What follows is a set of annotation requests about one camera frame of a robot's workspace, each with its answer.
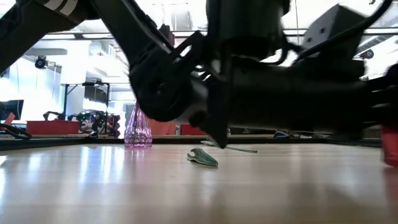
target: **table surface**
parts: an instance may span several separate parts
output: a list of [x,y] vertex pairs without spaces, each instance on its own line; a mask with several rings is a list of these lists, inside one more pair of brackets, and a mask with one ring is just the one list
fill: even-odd
[[398,170],[326,144],[81,145],[0,152],[0,223],[395,223]]
[[[59,138],[85,138],[88,137],[88,134],[36,134],[33,135],[34,139],[59,139]],[[156,135],[152,136],[154,139],[203,139],[207,138],[207,135],[174,135],[174,134],[166,134],[166,135]],[[99,138],[101,139],[114,139],[113,136],[109,136],[107,134],[100,134]],[[233,134],[228,136],[228,138],[232,139],[244,139],[244,138],[274,138],[273,134]],[[0,135],[1,140],[10,140],[15,139],[9,134]]]

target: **purple vase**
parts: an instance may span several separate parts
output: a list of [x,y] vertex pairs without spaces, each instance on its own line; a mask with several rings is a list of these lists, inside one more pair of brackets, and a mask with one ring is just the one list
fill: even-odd
[[131,113],[129,125],[124,132],[124,146],[128,148],[150,148],[152,146],[150,124],[138,103]]

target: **metal rod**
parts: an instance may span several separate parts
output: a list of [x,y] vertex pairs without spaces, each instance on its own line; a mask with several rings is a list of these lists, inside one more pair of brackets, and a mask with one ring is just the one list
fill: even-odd
[[[398,29],[398,27],[372,27],[372,28],[369,28],[367,30],[392,30],[392,29]],[[307,28],[298,28],[298,29],[296,29],[296,28],[285,28],[284,29],[284,31],[298,31],[298,30],[305,32],[308,29]],[[179,32],[192,32],[192,33],[194,33],[195,30],[172,30],[171,31],[171,33],[173,33],[173,34],[176,34],[176,33],[179,33]],[[71,34],[71,35],[75,35],[75,34],[88,34],[88,35],[101,34],[101,35],[105,35],[105,34],[108,34],[108,35],[112,35],[110,32],[69,32],[69,31],[66,31],[66,32],[55,32],[55,33],[49,33],[49,34],[50,35],[65,35],[65,34]]]
[[106,89],[106,110],[105,110],[105,134],[108,128],[108,106],[109,106],[109,92],[111,90],[111,85],[108,83],[108,87]]
[[105,85],[107,85],[107,84],[109,84],[109,83],[93,83],[94,85],[84,85],[83,83],[79,83],[79,84],[61,84],[61,86],[62,85],[70,85],[70,86],[95,86],[95,85],[98,85],[98,86],[105,86]]
[[67,95],[69,95],[69,93],[71,93],[76,87],[77,87],[77,85],[75,85],[75,86],[67,93]]
[[[380,32],[380,33],[373,33],[373,34],[363,34],[364,37],[368,36],[375,36],[375,35],[398,35],[398,32],[391,32],[391,33],[386,33],[386,32]],[[287,37],[304,37],[303,34],[286,34]],[[180,36],[176,37],[176,39],[186,39],[189,36]],[[82,38],[82,39],[68,39],[68,38],[59,38],[59,39],[41,39],[40,41],[54,41],[54,40],[70,40],[70,41],[82,41],[82,40],[114,40],[113,37],[101,37],[101,38]]]
[[68,100],[69,84],[65,84],[65,95],[63,96],[63,112],[62,115],[67,120],[67,100]]
[[51,99],[54,100],[54,89],[55,89],[55,78],[57,76],[57,69],[54,69],[54,78],[52,80],[52,96]]

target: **red container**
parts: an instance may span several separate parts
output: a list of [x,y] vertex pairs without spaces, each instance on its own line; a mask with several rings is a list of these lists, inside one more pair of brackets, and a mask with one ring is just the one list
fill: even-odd
[[78,121],[28,121],[26,131],[29,134],[79,134]]
[[206,135],[203,131],[198,128],[193,128],[189,124],[181,124],[181,134],[182,135]]
[[387,165],[398,167],[398,130],[382,127],[383,161]]

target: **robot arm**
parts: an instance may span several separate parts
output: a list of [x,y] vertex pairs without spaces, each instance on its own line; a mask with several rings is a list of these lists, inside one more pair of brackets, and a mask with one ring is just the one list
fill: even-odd
[[45,112],[43,114],[43,118],[44,118],[45,121],[49,120],[50,114],[56,115],[58,120],[65,120],[65,117],[64,117],[63,113],[58,113],[58,112],[54,112],[54,111],[48,111],[48,112]]
[[[190,123],[220,147],[228,124],[355,136],[396,121],[396,75],[362,82],[364,64],[352,60],[365,28],[391,2],[367,19],[335,6],[294,46],[280,22],[289,0],[207,0],[207,36],[196,32],[173,48],[133,0],[20,0],[0,20],[0,70],[45,34],[101,18],[129,61],[132,89],[149,118]],[[277,49],[281,60],[260,62]],[[291,67],[276,66],[288,50],[302,49]]]

